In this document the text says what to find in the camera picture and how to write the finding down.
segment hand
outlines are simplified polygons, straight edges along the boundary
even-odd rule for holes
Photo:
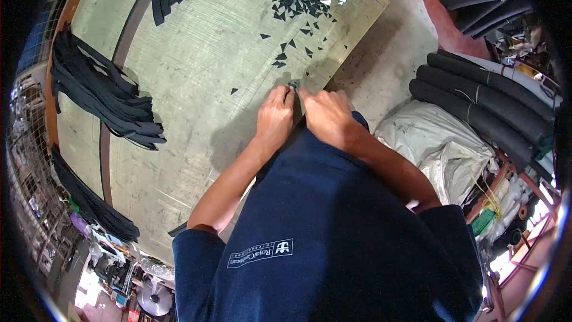
[[[348,151],[364,132],[369,135],[369,132],[352,117],[345,95],[326,91],[312,95],[302,87],[300,97],[306,107],[306,126],[322,142],[342,151]]]
[[[270,91],[258,111],[255,138],[272,154],[282,147],[292,130],[295,95],[290,86],[278,86]]]

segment green plastic crate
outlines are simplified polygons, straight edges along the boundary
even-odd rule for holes
[[[491,225],[492,221],[495,220],[496,216],[495,212],[490,209],[483,211],[471,224],[472,232],[475,236],[482,234],[482,232]]]

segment shirt sleeve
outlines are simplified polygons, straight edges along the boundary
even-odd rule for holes
[[[481,261],[475,235],[471,226],[466,224],[461,207],[445,205],[432,208],[421,212],[419,217],[445,248],[459,272],[471,305],[477,311],[483,300]]]
[[[181,321],[198,320],[223,255],[225,243],[202,230],[186,230],[173,240],[175,301]]]

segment person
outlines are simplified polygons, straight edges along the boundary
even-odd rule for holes
[[[471,321],[482,302],[472,230],[378,142],[346,96],[273,89],[257,133],[173,240],[181,321]],[[225,244],[241,196],[256,176]],[[415,208],[406,207],[418,201]]]

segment red floor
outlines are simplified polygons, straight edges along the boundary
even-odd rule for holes
[[[441,4],[440,0],[423,0],[429,18],[437,29],[439,47],[458,54],[467,54],[478,58],[490,60],[491,56],[484,43],[484,38],[474,40],[470,36],[463,36]]]

